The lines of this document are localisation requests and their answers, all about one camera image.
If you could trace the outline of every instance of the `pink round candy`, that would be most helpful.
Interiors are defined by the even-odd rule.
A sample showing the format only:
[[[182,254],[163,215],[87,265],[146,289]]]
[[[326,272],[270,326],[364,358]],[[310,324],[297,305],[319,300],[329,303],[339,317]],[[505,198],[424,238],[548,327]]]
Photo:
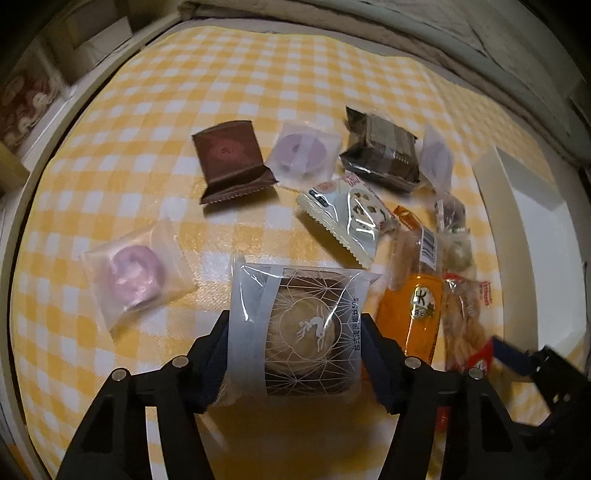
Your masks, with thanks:
[[[160,295],[165,277],[164,266],[151,249],[132,245],[110,261],[107,284],[114,298],[134,307]]]

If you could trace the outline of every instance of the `brown snack package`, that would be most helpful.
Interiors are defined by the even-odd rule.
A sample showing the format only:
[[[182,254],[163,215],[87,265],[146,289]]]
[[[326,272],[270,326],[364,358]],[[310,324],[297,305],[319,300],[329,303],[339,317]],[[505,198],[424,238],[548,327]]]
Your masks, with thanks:
[[[421,184],[415,137],[390,120],[347,107],[349,147],[341,153],[345,170],[410,193]]]
[[[277,183],[263,163],[250,120],[215,125],[192,139],[207,182],[201,204],[222,202]]]

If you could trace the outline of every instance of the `white cardboard tray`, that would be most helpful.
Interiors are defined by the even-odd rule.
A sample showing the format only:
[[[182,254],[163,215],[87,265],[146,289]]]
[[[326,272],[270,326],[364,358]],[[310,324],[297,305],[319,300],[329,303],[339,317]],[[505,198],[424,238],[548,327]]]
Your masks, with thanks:
[[[473,167],[501,273],[505,340],[571,353],[586,329],[583,267],[565,201],[495,147]]]

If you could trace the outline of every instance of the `patterned cloth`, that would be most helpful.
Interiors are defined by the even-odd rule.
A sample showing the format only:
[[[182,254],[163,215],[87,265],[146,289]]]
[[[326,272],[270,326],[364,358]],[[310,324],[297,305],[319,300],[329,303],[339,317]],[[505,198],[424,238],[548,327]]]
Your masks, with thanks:
[[[296,192],[276,187],[200,206],[205,183],[190,139],[223,121],[251,119],[266,157],[283,121],[331,128],[346,138],[347,104],[387,113],[418,137],[425,122],[445,136],[455,156],[453,193],[466,204],[479,278],[492,282],[495,306],[485,327],[502,333],[495,246],[471,163],[496,144],[552,178],[535,141],[500,107],[414,60],[326,37],[184,30],[131,59],[92,102],[44,172],[23,235],[12,344],[28,429],[52,475],[115,367],[157,369],[209,333],[229,307],[233,252],[245,252],[249,261],[359,268],[297,209]],[[376,190],[388,207],[401,202],[433,224],[428,192],[401,198]],[[99,329],[79,255],[164,216],[173,221],[198,288],[111,336]],[[382,240],[373,271],[385,271],[388,243]],[[375,313],[376,303],[374,295],[365,310]],[[443,359],[440,338],[434,365],[442,368]],[[521,414],[539,404],[529,392],[521,397],[528,409]],[[239,400],[210,409],[199,424],[216,477],[376,478],[395,419],[367,388],[353,403],[326,402],[260,411]],[[163,479],[153,411],[148,419],[152,469]],[[436,475],[440,448],[433,457]]]

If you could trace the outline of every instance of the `white deer logo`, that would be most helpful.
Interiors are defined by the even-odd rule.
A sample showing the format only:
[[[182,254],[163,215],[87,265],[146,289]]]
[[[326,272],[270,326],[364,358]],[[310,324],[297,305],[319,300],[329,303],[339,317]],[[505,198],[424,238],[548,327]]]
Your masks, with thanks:
[[[297,332],[297,340],[296,343],[304,338],[307,332],[311,330],[313,326],[316,326],[316,344],[318,348],[318,353],[322,350],[324,345],[324,320],[321,317],[322,311],[320,310],[320,305],[316,308],[316,317],[310,319],[309,322],[303,321],[300,322],[300,331]]]

